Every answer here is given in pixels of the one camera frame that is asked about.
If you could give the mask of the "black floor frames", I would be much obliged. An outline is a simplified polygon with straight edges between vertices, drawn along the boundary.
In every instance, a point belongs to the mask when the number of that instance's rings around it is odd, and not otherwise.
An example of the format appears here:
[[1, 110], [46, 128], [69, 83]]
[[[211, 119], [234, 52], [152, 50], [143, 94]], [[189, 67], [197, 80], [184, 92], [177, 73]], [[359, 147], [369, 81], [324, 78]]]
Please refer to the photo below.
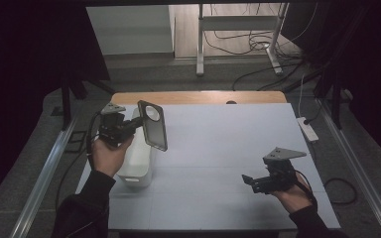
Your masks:
[[64, 151], [69, 154], [76, 154], [81, 151], [85, 143], [85, 131], [73, 131], [66, 143]]

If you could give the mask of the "black metal stand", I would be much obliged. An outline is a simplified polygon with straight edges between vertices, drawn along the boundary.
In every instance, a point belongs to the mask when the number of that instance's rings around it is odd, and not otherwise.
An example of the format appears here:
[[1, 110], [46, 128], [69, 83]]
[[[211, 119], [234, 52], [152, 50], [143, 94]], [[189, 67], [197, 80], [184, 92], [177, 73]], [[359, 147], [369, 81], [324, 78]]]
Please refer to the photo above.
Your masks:
[[61, 115], [63, 117], [63, 131], [67, 129], [68, 125], [72, 121], [70, 95], [73, 94], [73, 96], [79, 100], [85, 99], [88, 95], [84, 85], [85, 82], [96, 86], [97, 88], [107, 92], [109, 95], [114, 95], [116, 93], [114, 88], [100, 80], [92, 79], [87, 76], [64, 76], [61, 79], [62, 106], [54, 110], [57, 115]]
[[320, 74], [320, 79], [314, 89], [316, 98], [325, 99], [330, 94], [330, 118], [334, 126], [341, 130], [340, 104], [346, 102], [348, 98], [343, 98], [343, 80], [338, 75], [336, 66], [327, 66]]

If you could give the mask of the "black curtain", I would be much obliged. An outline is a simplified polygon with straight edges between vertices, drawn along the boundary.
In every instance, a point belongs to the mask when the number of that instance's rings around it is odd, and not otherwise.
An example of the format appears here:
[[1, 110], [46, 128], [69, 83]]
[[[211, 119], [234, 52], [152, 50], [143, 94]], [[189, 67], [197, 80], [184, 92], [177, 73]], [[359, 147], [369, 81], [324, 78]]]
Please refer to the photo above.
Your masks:
[[43, 100], [109, 73], [85, 6], [54, 0], [0, 0], [0, 183], [30, 138]]
[[294, 0], [282, 35], [327, 66], [316, 95], [348, 90], [351, 111], [381, 147], [381, 0]]

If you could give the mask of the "dark phone case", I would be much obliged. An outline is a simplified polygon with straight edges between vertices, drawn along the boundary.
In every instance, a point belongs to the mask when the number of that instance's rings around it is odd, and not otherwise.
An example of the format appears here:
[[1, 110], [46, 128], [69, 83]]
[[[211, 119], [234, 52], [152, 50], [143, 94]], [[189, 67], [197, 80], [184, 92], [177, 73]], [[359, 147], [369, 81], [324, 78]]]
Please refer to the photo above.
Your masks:
[[144, 101], [138, 101], [138, 109], [142, 118], [146, 143], [160, 151], [168, 150], [168, 140], [164, 110], [161, 106]]

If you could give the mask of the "white panel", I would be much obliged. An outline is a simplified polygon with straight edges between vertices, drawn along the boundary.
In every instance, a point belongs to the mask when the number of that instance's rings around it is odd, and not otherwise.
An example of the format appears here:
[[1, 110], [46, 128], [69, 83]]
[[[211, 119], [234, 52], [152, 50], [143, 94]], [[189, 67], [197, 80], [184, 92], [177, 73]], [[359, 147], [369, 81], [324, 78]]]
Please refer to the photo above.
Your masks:
[[172, 53], [168, 5], [87, 7], [104, 55]]

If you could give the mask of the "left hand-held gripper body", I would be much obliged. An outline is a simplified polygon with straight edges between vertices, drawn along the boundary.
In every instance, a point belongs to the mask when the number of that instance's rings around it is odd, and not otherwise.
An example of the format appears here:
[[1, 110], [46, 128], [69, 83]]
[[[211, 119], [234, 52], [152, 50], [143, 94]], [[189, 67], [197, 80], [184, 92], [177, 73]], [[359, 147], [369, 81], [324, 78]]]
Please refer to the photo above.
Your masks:
[[99, 138], [113, 147], [118, 147], [134, 134], [126, 134], [123, 111], [126, 108], [114, 103], [107, 103], [100, 111]]

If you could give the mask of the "person's left hand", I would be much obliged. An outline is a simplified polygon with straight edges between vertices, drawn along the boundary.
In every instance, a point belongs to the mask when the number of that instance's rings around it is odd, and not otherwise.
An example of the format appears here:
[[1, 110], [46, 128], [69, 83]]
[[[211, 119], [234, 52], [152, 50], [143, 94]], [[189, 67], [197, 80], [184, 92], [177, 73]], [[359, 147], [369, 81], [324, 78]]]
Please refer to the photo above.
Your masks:
[[127, 149], [133, 142], [131, 136], [118, 147], [111, 147], [100, 139], [92, 144], [92, 161], [94, 169], [113, 178], [122, 167]]

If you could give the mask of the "wooden table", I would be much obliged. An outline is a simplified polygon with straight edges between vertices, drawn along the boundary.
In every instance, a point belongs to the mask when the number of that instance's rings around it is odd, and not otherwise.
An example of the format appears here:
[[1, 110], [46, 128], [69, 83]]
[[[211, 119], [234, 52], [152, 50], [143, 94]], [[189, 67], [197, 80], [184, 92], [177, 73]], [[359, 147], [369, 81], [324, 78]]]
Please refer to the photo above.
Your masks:
[[145, 100], [158, 105], [166, 104], [237, 104], [286, 103], [281, 91], [166, 91], [166, 92], [119, 92], [111, 101], [119, 105], [136, 104]]

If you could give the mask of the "white metal desk frame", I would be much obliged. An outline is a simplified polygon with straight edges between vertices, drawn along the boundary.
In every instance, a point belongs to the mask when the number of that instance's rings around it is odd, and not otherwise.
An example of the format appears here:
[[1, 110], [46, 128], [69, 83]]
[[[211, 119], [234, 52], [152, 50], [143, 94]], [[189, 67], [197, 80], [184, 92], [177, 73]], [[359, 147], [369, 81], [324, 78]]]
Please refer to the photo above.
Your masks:
[[196, 75], [204, 74], [204, 56], [202, 37], [205, 31], [271, 31], [272, 41], [266, 54], [277, 75], [282, 75], [275, 47], [285, 19], [288, 4], [283, 3], [277, 16], [204, 16], [203, 5], [198, 5], [198, 42], [196, 53]]

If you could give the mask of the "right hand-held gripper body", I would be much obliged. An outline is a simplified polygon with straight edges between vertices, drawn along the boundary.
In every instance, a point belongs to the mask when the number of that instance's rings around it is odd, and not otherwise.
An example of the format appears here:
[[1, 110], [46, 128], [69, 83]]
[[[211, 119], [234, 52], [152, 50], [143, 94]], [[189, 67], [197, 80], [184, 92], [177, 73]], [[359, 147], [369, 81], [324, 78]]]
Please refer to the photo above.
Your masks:
[[269, 176], [262, 185], [262, 192], [285, 191], [295, 185], [298, 179], [290, 159], [301, 158], [305, 155], [305, 152], [278, 147], [266, 155], [263, 161]]

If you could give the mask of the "person's right hand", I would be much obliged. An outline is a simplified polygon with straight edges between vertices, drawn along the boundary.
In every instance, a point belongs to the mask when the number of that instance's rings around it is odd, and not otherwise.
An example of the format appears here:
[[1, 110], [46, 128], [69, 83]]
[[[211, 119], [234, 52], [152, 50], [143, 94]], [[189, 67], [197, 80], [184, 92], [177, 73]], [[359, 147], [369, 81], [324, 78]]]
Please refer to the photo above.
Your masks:
[[271, 194], [290, 214], [313, 205], [308, 195], [296, 184], [285, 191], [272, 191]]

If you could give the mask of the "white power strip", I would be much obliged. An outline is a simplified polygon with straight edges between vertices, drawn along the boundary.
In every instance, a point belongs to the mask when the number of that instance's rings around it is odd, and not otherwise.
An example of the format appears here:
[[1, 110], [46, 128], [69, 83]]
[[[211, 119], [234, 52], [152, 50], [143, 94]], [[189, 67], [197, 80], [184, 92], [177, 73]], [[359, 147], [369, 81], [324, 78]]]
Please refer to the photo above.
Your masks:
[[306, 119], [305, 117], [299, 117], [297, 119], [297, 122], [303, 134], [305, 135], [306, 139], [309, 142], [316, 142], [318, 140], [318, 135], [313, 129], [313, 127], [310, 125], [310, 122], [308, 119]]

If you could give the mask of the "aluminium rail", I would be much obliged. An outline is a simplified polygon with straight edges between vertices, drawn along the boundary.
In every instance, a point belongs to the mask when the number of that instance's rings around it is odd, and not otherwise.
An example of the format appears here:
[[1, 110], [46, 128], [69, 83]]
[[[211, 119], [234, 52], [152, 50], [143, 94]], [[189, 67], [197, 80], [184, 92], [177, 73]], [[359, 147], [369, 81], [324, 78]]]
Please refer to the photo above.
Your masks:
[[72, 119], [66, 128], [59, 132], [9, 238], [27, 238], [76, 123], [77, 120]]
[[342, 129], [338, 129], [330, 116], [330, 109], [325, 102], [316, 99], [317, 105], [320, 107], [320, 114], [324, 118], [333, 138], [345, 157], [345, 160], [353, 173], [361, 191], [363, 192], [368, 204], [371, 207], [380, 227], [381, 227], [381, 195], [376, 189], [372, 180], [360, 164], [360, 161], [352, 149], [348, 139]]

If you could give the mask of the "white plastic bin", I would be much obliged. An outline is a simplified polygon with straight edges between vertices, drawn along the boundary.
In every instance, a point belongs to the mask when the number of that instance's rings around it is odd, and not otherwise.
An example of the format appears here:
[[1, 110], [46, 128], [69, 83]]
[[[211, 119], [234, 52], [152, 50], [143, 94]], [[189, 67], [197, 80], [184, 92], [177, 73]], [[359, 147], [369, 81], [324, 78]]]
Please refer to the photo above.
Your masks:
[[142, 127], [136, 130], [132, 144], [117, 176], [130, 187], [145, 187], [152, 181], [152, 148], [146, 143]]

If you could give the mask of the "white table board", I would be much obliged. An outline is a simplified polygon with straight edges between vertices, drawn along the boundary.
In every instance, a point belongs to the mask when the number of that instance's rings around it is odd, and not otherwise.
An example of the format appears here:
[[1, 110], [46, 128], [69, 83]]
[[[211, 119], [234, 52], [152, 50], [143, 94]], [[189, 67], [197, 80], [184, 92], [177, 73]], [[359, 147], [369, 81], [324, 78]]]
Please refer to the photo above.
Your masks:
[[292, 230], [282, 204], [242, 179], [266, 176], [263, 158], [275, 148], [301, 152], [292, 164], [308, 178], [326, 226], [338, 227], [290, 104], [167, 105], [164, 114], [168, 149], [153, 151], [149, 186], [116, 182], [110, 229]]

